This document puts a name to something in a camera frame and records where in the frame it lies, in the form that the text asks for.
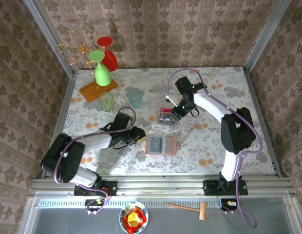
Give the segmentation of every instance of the gray floor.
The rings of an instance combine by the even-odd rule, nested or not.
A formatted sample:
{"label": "gray floor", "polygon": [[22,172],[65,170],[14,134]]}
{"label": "gray floor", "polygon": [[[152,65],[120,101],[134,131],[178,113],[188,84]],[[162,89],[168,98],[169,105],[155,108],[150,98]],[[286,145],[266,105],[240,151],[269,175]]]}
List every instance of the gray floor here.
{"label": "gray floor", "polygon": [[[199,221],[197,212],[149,207],[149,222],[142,233],[293,233],[282,199],[247,198],[243,199],[243,208],[257,219],[258,227],[256,229],[249,228],[240,214],[208,214],[206,221]],[[83,209],[40,209],[32,234],[124,234],[118,221],[119,212],[119,209],[104,209],[95,216],[87,215]]]}

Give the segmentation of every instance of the metal grate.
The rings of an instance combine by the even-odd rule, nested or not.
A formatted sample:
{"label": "metal grate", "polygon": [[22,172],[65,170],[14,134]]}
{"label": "metal grate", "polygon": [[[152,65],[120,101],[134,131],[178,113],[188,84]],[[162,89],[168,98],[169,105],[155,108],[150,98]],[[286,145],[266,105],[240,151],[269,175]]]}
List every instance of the metal grate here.
{"label": "metal grate", "polygon": [[[120,198],[111,198],[107,203],[106,208],[118,208],[121,209],[128,202],[132,200],[124,200]],[[201,201],[205,201],[210,208],[220,208],[221,199],[220,198],[202,198],[202,199],[137,199],[137,201],[143,203],[147,208],[168,208],[166,203],[171,203],[175,205],[188,206],[198,208]],[[84,199],[41,199],[39,202],[40,209],[47,208],[85,208]]]}

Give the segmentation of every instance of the green cup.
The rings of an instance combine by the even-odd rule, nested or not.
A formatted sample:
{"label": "green cup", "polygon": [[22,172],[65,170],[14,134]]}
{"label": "green cup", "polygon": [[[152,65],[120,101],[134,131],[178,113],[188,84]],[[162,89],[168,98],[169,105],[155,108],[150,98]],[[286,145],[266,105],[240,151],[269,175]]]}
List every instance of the green cup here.
{"label": "green cup", "polygon": [[115,107],[113,95],[109,92],[100,94],[98,101],[106,111],[112,111]]}

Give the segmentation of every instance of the light blue cup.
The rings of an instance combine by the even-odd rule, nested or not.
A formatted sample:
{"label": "light blue cup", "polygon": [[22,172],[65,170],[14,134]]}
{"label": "light blue cup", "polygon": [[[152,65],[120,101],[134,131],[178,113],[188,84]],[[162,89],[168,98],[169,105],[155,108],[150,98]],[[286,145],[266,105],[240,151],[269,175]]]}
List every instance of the light blue cup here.
{"label": "light blue cup", "polygon": [[138,89],[129,91],[127,96],[134,109],[139,109],[141,107],[142,94]]}

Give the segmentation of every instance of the glass cup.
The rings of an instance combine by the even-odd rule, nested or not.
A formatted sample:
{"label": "glass cup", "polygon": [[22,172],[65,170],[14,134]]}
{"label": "glass cup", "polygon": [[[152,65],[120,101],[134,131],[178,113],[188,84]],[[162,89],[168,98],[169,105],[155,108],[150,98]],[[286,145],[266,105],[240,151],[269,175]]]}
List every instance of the glass cup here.
{"label": "glass cup", "polygon": [[141,107],[142,94],[138,89],[129,91],[127,96],[134,109],[139,109]]}
{"label": "glass cup", "polygon": [[100,94],[98,101],[101,103],[101,105],[106,111],[112,111],[115,107],[113,95],[109,92]]}

